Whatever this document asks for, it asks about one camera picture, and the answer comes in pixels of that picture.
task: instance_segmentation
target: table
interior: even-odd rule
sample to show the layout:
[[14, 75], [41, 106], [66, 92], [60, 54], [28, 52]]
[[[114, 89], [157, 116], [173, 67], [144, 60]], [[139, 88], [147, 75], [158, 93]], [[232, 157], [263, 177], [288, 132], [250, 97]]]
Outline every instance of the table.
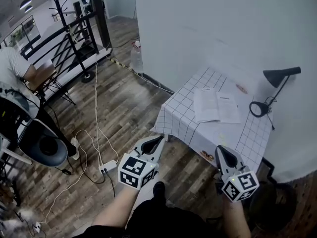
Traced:
[[[57, 91], [63, 89], [63, 86], [57, 82], [56, 80], [57, 77], [53, 78], [56, 75], [57, 71], [55, 69], [54, 64], [52, 63], [50, 59], [46, 61], [44, 64], [42, 64], [36, 71], [37, 71], [37, 74], [35, 79], [32, 82], [28, 83], [28, 88], [33, 93], [38, 92], [41, 98], [44, 98], [45, 96], [44, 89], [49, 86], [55, 88]], [[75, 105], [75, 103], [70, 98], [67, 90], [63, 91], [63, 95], [61, 95], [63, 99]]]
[[[194, 91], [205, 87], [234, 95], [240, 124], [195, 122]], [[256, 118], [250, 113], [249, 104], [252, 101], [256, 101], [256, 97], [247, 94], [230, 78], [211, 67], [203, 68], [162, 104], [151, 131], [179, 138], [215, 167], [217, 145], [228, 146], [240, 153], [244, 163], [256, 172], [264, 155], [271, 123], [267, 116]]]
[[38, 91], [41, 86], [56, 74], [54, 64], [48, 60], [36, 70], [36, 77], [32, 82], [28, 83], [28, 87], [32, 92]]

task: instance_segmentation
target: black shoe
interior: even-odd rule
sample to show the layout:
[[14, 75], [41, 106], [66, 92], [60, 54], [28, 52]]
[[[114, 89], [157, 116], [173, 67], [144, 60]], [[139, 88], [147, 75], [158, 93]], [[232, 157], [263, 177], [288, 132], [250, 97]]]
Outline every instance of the black shoe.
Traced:
[[153, 197], [165, 200], [165, 184], [162, 181], [155, 183], [153, 187]]

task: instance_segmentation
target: black pants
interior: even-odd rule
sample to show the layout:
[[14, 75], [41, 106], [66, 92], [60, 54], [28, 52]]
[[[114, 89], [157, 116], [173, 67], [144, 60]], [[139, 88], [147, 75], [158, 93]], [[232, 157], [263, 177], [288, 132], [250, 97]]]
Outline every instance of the black pants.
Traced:
[[36, 119], [42, 121], [47, 127], [49, 127], [60, 140], [64, 142], [64, 144], [67, 147], [67, 152], [69, 156], [73, 156], [76, 154], [76, 147], [73, 146], [67, 138], [64, 136], [63, 132], [60, 131], [60, 129], [56, 126], [54, 120], [51, 118], [51, 116], [43, 109], [43, 107], [40, 107], [39, 112], [36, 116]]
[[168, 208], [165, 200], [152, 198], [133, 212], [126, 233], [137, 237], [210, 237], [210, 229], [203, 219], [179, 208]]

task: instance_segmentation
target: window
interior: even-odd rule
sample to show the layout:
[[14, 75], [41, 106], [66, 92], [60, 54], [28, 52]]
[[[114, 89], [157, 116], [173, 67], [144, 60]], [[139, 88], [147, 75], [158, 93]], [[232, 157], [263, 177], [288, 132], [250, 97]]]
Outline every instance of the window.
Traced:
[[5, 39], [1, 46], [13, 47], [21, 53], [30, 52], [34, 43], [39, 40], [40, 33], [33, 16], [18, 25]]

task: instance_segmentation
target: yellow black tape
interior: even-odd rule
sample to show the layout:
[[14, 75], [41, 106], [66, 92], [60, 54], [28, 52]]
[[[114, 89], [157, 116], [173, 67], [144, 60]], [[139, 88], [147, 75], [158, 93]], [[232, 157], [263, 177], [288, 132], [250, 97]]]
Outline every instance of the yellow black tape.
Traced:
[[118, 61], [116, 61], [116, 60], [114, 60], [114, 59], [112, 59], [112, 58], [109, 58], [109, 60], [110, 60], [111, 62], [116, 63], [117, 65], [119, 65], [119, 66], [121, 66], [121, 67], [123, 67], [123, 68], [125, 68], [125, 69], [128, 69], [128, 70], [132, 71], [133, 73], [135, 73], [134, 70], [133, 70], [131, 67], [126, 66], [126, 65], [124, 65], [124, 64], [122, 64], [122, 63], [120, 63], [120, 62], [118, 62]]

